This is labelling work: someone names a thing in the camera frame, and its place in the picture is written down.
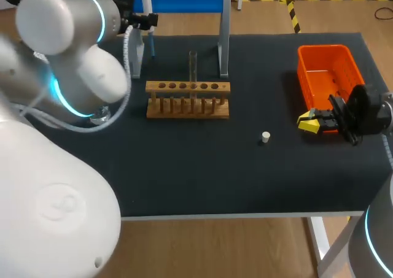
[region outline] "orange container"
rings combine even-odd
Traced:
[[[363,78],[349,49],[344,45],[301,46],[297,75],[307,108],[331,109],[332,94],[345,101]]]

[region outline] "table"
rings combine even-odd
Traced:
[[[359,214],[390,173],[381,136],[352,147],[340,136],[297,129],[306,106],[297,49],[347,45],[366,83],[386,86],[360,34],[231,36],[229,120],[147,120],[146,80],[187,80],[198,52],[198,80],[220,80],[215,36],[155,37],[146,42],[131,101],[110,128],[76,134],[35,127],[110,183],[122,217],[174,218]],[[121,60],[121,38],[101,45]],[[259,134],[271,138],[258,145]]]

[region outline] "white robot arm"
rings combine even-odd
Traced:
[[[0,37],[0,89],[71,123],[127,94],[122,65],[97,42],[114,37],[120,14],[112,0],[21,0],[23,42]],[[89,278],[110,258],[120,209],[109,184],[65,152],[0,93],[0,277]]]

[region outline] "blue led ring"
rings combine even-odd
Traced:
[[[76,111],[71,105],[69,105],[66,98],[64,98],[63,94],[61,94],[59,82],[57,81],[57,79],[53,78],[52,84],[57,98],[60,100],[62,105],[64,105],[64,107],[67,108],[68,111],[70,111],[74,115],[77,115],[78,117],[91,117],[93,115],[93,114],[81,114],[80,112]]]
[[[99,10],[99,14],[101,14],[101,33],[99,34],[99,37],[97,39],[97,42],[99,42],[103,38],[105,32],[105,16],[104,16],[104,11],[102,10],[101,6],[98,4],[97,0],[92,0],[92,1],[94,2],[94,4],[96,4]]]
[[[367,212],[366,212],[366,217],[364,220],[364,227],[365,227],[365,231],[366,231],[366,238],[367,238],[367,242],[368,242],[368,246],[370,246],[370,249],[372,251],[372,253],[374,254],[375,259],[377,260],[377,262],[379,263],[379,265],[385,270],[385,272],[391,276],[393,278],[393,273],[387,268],[387,266],[383,263],[383,261],[381,260],[381,258],[379,257],[379,255],[377,254],[374,245],[371,242],[370,239],[370,234],[368,233],[368,211],[370,210],[370,207],[368,207]]]

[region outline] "cable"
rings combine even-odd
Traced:
[[[133,27],[129,26],[127,27],[125,34],[124,34],[124,39],[123,39],[123,62],[124,62],[124,68],[125,68],[125,72],[126,72],[126,79],[127,79],[127,91],[126,94],[123,98],[123,102],[121,103],[119,109],[117,109],[117,112],[105,123],[103,123],[102,125],[99,126],[94,126],[92,128],[81,128],[78,126],[74,126],[74,125],[70,125],[69,123],[63,122],[41,110],[35,109],[35,108],[30,108],[29,106],[23,106],[21,104],[14,104],[14,106],[17,109],[21,109],[21,110],[25,110],[26,108],[28,109],[28,112],[30,114],[32,114],[34,117],[39,117],[39,121],[44,123],[47,126],[60,126],[64,129],[68,129],[70,131],[74,131],[74,132],[78,132],[78,133],[94,133],[97,131],[101,131],[102,129],[107,128],[108,126],[110,126],[111,124],[113,124],[113,122],[115,122],[119,116],[121,116],[128,104],[128,101],[130,100],[130,96],[131,96],[131,69],[130,69],[130,62],[128,59],[128,42],[130,40],[130,34],[132,31]]]
[[[378,19],[378,20],[391,20],[391,19],[393,19],[393,16],[392,16],[392,17],[387,17],[387,18],[383,18],[383,17],[377,16],[377,13],[378,13],[379,11],[381,11],[381,10],[388,10],[388,11],[390,11],[390,12],[393,13],[393,10],[392,10],[391,8],[388,8],[388,7],[379,8],[379,9],[377,9],[377,10],[375,11],[375,13],[374,13],[374,17],[375,17],[376,19]]]
[[[389,142],[387,141],[386,135],[382,134],[382,141],[383,141],[383,145],[385,147],[387,158],[389,160],[389,163],[391,164],[391,168],[393,169],[393,156],[392,156],[391,148],[389,147]]]
[[[27,105],[26,107],[24,107],[24,109],[19,113],[19,115],[21,117],[24,117],[32,108],[36,107],[37,104],[40,103],[41,100],[43,100],[46,97],[46,94],[48,92],[49,86],[50,85],[48,83],[48,85],[45,85],[44,87],[42,87],[42,90],[37,95],[37,97],[35,97],[33,99],[33,101],[31,101],[31,103],[29,105]]]

